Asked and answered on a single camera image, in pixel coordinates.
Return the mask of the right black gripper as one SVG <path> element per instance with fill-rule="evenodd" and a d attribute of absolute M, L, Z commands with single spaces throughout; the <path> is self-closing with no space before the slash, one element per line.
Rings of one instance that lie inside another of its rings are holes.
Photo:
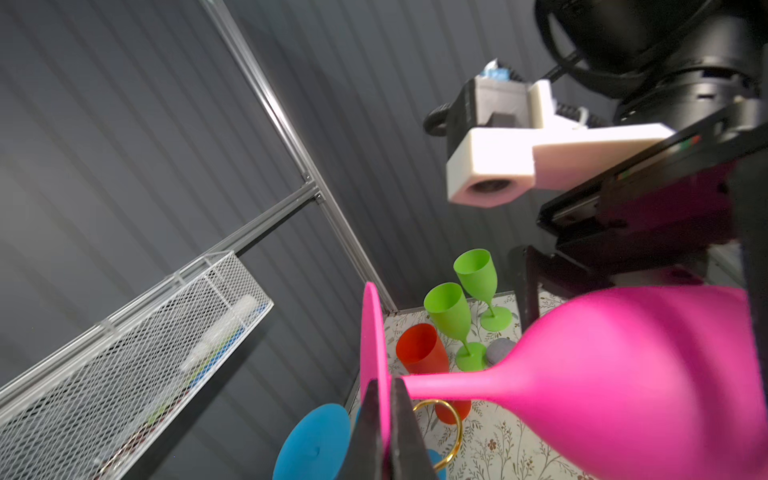
<path fill-rule="evenodd" d="M 508 255 L 523 333 L 540 318 L 539 286 L 565 299 L 612 287 L 616 274 L 699 259 L 737 237 L 728 178 L 767 148 L 767 106 L 745 100 L 653 144 L 546 203 L 537 223 L 554 254 Z"/>

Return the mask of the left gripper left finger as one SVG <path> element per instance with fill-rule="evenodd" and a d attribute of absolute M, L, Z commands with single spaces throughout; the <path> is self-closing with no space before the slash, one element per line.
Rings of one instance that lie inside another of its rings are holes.
<path fill-rule="evenodd" d="M 384 447 L 381 436 L 379 387 L 371 380 L 362 398 L 359 416 L 350 439 L 339 480 L 380 480 L 384 470 Z"/>

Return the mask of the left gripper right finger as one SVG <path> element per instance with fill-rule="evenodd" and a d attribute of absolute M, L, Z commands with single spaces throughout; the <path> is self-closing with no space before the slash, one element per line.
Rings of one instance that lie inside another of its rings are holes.
<path fill-rule="evenodd" d="M 395 480 L 436 479 L 408 390 L 402 379 L 391 387 L 390 471 Z"/>

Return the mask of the blue wine glass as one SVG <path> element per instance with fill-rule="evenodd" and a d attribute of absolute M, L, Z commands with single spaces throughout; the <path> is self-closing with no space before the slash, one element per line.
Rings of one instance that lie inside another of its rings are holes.
<path fill-rule="evenodd" d="M 458 411 L 443 400 L 425 400 L 413 409 L 418 411 L 429 405 L 447 409 L 457 429 L 456 443 L 446 457 L 440 457 L 433 450 L 427 452 L 428 459 L 434 463 L 435 477 L 444 479 L 443 470 L 458 455 L 463 442 L 463 420 Z M 294 427 L 278 455 L 273 471 L 275 479 L 331 479 L 341 471 L 351 439 L 351 427 L 342 418 L 341 410 L 337 404 L 322 405 Z"/>

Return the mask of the green wine glass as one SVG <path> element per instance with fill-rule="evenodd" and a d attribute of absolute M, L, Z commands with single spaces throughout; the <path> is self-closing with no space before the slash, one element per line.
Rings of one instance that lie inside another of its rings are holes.
<path fill-rule="evenodd" d="M 453 269 L 464 290 L 474 299 L 487 305 L 480 316 L 483 329 L 501 332 L 513 323 L 511 311 L 494 306 L 498 288 L 498 276 L 491 253 L 486 249 L 472 249 L 461 254 L 453 263 Z"/>
<path fill-rule="evenodd" d="M 485 370 L 486 347 L 468 341 L 472 315 L 462 286 L 454 282 L 437 285 L 427 293 L 423 304 L 436 328 L 461 343 L 455 357 L 457 368 L 462 372 Z"/>

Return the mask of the red wine glass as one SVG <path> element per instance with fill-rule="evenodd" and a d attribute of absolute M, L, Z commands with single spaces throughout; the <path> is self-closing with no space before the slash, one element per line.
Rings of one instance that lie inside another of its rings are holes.
<path fill-rule="evenodd" d="M 450 361 L 445 347 L 434 326 L 427 323 L 414 325 L 406 330 L 396 345 L 396 356 L 408 373 L 412 375 L 450 372 Z M 462 420 L 471 411 L 471 401 L 449 401 Z M 454 425 L 455 418 L 450 408 L 434 405 L 439 420 Z"/>

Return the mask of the pink wine glass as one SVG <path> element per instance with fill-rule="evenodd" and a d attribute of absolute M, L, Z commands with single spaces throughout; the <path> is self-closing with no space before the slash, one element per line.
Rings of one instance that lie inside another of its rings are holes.
<path fill-rule="evenodd" d="M 401 377 L 411 401 L 482 400 L 601 479 L 763 479 L 767 327 L 751 290 L 626 287 L 551 310 L 498 365 Z M 375 285 L 363 293 L 361 396 L 378 381 L 383 478 L 391 387 Z"/>

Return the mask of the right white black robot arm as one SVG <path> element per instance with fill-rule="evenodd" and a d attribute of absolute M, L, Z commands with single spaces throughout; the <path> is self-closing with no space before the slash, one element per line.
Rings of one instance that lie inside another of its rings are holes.
<path fill-rule="evenodd" d="M 618 101 L 614 123 L 672 135 L 546 203 L 556 251 L 512 251 L 520 325 L 538 289 L 566 298 L 737 241 L 767 242 L 767 5 L 763 1 L 539 1 L 562 71 Z"/>

